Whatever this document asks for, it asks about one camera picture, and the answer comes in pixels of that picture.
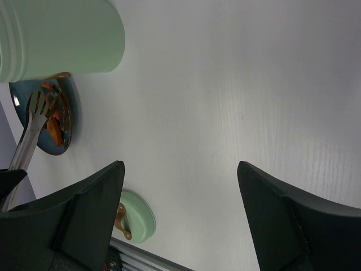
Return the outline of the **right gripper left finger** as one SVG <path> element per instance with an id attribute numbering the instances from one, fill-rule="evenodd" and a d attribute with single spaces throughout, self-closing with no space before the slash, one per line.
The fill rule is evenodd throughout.
<path id="1" fill-rule="evenodd" d="M 115 161 L 1 213 L 1 270 L 103 270 L 125 176 Z"/>

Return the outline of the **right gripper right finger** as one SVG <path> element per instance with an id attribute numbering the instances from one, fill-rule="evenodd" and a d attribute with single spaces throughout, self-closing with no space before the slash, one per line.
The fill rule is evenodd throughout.
<path id="1" fill-rule="evenodd" d="M 248 162 L 239 189 L 260 270 L 360 270 L 360 209 L 283 182 Z"/>

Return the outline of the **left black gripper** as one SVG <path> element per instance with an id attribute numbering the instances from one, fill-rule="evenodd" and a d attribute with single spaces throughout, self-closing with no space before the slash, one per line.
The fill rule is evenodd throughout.
<path id="1" fill-rule="evenodd" d="M 0 198 L 5 199 L 10 192 L 27 176 L 23 169 L 0 171 Z"/>

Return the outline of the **toy orange carrot piece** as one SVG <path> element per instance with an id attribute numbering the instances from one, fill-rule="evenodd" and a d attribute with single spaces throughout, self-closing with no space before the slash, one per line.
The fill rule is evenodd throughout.
<path id="1" fill-rule="evenodd" d="M 53 85 L 51 85 L 48 82 L 43 82 L 42 87 L 52 90 L 52 91 L 56 91 L 55 87 L 53 87 Z M 46 94 L 45 100 L 47 102 L 49 101 L 50 94 L 51 93 Z M 61 132 L 61 127 L 60 127 L 60 109 L 59 108 L 57 108 L 57 110 L 53 114 L 53 117 L 47 122 L 45 129 L 48 131 L 48 133 L 52 137 L 56 146 L 60 147 L 63 144 L 64 139 L 63 139 L 63 135 Z"/>

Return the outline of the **metal tongs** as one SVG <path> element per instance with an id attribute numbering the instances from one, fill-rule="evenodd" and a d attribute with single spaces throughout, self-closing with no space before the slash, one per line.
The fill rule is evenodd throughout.
<path id="1" fill-rule="evenodd" d="M 45 88 L 39 88 L 31 94 L 25 112 L 27 119 L 24 130 L 19 139 L 10 165 L 8 168 L 3 168 L 8 170 L 23 169 L 27 172 L 27 176 L 24 179 L 28 177 L 28 167 L 38 144 L 41 131 L 47 122 L 53 117 L 53 114 L 57 109 L 58 96 L 53 98 L 50 97 L 48 102 L 45 98 Z M 5 199 L 1 199 L 1 212 L 7 212 L 14 207 L 15 199 L 19 189 L 22 187 L 22 184 L 23 180 Z"/>

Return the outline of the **green cylindrical lunch container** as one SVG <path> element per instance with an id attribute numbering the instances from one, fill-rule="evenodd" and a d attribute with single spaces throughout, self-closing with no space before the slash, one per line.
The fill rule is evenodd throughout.
<path id="1" fill-rule="evenodd" d="M 1 82 L 109 72 L 124 51 L 108 1 L 1 1 Z"/>

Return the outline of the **green round lid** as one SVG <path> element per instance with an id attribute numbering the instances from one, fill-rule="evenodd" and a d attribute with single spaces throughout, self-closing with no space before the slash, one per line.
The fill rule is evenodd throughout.
<path id="1" fill-rule="evenodd" d="M 146 201 L 131 190 L 123 190 L 114 223 L 126 240 L 143 243 L 156 231 L 156 220 Z"/>

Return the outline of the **dark teal plate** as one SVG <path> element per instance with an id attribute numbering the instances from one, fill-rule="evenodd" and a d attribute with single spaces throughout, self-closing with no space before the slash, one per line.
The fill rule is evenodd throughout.
<path id="1" fill-rule="evenodd" d="M 71 78 L 58 78 L 47 80 L 27 80 L 9 83 L 9 90 L 12 103 L 17 117 L 22 125 L 26 123 L 26 107 L 33 91 L 38 90 L 44 83 L 50 84 L 54 89 L 45 89 L 45 93 L 50 93 L 50 97 L 58 96 L 58 101 L 63 102 L 62 120 L 60 127 L 64 142 L 57 146 L 52 136 L 46 130 L 42 130 L 37 146 L 44 152 L 58 156 L 63 154 L 70 146 L 72 135 L 78 125 L 78 103 L 76 88 Z"/>

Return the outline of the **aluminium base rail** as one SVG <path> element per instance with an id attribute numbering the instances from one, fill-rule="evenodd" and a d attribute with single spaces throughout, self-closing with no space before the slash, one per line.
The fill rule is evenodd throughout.
<path id="1" fill-rule="evenodd" d="M 191 270 L 114 237 L 110 246 L 113 256 L 108 263 L 109 270 Z"/>

